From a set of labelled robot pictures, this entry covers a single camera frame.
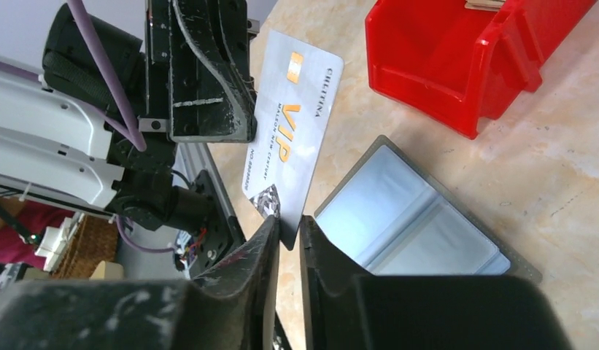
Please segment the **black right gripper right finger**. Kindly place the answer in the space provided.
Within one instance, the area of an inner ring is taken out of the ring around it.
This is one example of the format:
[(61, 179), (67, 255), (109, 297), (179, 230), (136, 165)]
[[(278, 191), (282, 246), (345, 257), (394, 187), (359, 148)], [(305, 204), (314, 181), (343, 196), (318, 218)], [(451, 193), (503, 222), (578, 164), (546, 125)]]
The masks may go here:
[(308, 349), (570, 349), (549, 301), (514, 276), (377, 276), (314, 218), (298, 236)]

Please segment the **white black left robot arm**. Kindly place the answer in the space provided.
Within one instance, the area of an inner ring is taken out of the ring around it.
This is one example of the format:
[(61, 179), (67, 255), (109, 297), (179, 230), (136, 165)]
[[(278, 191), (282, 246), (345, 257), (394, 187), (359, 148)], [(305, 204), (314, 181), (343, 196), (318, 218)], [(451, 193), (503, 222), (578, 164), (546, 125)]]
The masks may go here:
[(245, 1), (147, 1), (144, 37), (81, 1), (0, 1), (0, 195), (129, 218), (149, 230), (225, 223), (214, 188), (173, 183), (182, 143), (256, 132)]

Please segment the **silver VIP credit card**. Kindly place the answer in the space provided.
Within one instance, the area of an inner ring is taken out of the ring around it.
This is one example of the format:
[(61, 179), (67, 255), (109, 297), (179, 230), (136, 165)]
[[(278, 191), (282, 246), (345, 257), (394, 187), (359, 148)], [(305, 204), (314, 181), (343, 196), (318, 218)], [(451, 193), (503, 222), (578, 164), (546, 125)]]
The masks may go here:
[(266, 42), (247, 146), (245, 197), (264, 218), (278, 217), (280, 241), (295, 246), (310, 184), (344, 70), (341, 57), (278, 31)]

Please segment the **red plastic bin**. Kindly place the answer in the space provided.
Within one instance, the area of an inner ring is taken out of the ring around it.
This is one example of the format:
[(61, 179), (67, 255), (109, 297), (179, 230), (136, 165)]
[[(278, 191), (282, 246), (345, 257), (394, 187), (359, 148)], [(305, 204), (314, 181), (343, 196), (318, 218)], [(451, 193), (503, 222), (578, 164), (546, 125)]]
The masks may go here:
[(366, 15), (368, 83), (475, 139), (542, 84), (541, 68), (591, 1), (509, 0), (497, 12), (465, 1), (377, 1)]

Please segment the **gold credit cards stack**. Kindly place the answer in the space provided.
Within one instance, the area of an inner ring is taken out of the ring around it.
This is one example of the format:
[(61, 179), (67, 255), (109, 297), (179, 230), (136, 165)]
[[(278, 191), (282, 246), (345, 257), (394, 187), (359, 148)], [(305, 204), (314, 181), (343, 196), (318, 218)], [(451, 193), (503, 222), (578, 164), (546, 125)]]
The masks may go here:
[(465, 8), (497, 12), (506, 3), (506, 0), (466, 0)]

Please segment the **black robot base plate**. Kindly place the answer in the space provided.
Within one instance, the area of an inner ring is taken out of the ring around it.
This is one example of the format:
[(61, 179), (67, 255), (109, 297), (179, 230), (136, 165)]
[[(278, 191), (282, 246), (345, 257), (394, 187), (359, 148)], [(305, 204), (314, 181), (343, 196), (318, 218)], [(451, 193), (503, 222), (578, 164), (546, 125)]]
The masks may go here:
[(180, 145), (173, 174), (189, 190), (212, 198), (217, 208), (216, 215), (196, 233), (177, 232), (175, 267), (185, 278), (193, 279), (241, 246), (245, 236), (206, 144)]

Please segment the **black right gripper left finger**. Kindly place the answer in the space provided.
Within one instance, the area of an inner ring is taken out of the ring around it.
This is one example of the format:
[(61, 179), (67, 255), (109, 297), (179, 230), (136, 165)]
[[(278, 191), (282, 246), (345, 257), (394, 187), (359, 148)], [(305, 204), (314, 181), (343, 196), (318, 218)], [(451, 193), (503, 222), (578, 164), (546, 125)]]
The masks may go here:
[(280, 221), (192, 280), (33, 280), (0, 297), (0, 349), (271, 349)]

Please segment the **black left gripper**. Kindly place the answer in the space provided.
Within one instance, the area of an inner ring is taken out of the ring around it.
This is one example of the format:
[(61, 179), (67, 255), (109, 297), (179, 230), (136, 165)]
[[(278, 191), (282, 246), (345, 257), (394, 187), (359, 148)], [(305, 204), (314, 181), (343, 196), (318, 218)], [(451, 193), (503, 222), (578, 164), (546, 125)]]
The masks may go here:
[(147, 117), (173, 142), (255, 138), (245, 1), (147, 1)]

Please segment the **grey card holder wallet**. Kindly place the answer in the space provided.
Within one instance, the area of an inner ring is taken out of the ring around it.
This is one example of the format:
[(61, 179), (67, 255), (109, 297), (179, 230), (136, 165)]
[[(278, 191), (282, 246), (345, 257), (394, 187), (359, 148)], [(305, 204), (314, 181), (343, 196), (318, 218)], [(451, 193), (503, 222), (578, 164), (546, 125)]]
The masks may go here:
[(376, 275), (510, 275), (539, 269), (384, 135), (315, 212), (329, 241)]

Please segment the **wicker basket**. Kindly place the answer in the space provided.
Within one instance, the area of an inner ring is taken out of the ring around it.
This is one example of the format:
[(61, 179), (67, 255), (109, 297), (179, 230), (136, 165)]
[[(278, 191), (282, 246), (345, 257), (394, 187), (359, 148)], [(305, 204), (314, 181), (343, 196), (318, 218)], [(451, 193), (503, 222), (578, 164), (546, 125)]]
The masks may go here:
[(112, 262), (119, 239), (116, 224), (85, 216), (51, 279), (89, 279), (102, 261)]

